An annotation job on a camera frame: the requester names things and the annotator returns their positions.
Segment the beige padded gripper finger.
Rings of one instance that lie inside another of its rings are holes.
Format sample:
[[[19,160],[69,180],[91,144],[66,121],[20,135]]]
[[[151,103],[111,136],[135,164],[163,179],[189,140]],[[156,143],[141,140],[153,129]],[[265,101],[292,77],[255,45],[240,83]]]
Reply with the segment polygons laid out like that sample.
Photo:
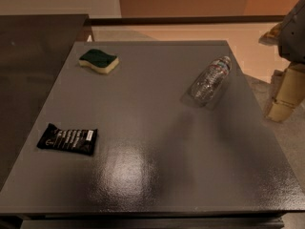
[[[264,115],[274,122],[283,122],[304,99],[305,65],[291,63],[284,71],[274,71]]]

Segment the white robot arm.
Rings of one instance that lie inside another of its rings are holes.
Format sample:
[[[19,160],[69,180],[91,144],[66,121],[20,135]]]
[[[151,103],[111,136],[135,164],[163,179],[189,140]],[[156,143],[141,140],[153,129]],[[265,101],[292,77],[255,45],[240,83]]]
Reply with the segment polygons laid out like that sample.
[[[282,122],[305,99],[305,0],[299,0],[283,21],[265,32],[258,40],[268,46],[277,46],[279,56],[290,65],[272,76],[270,99],[265,117]]]

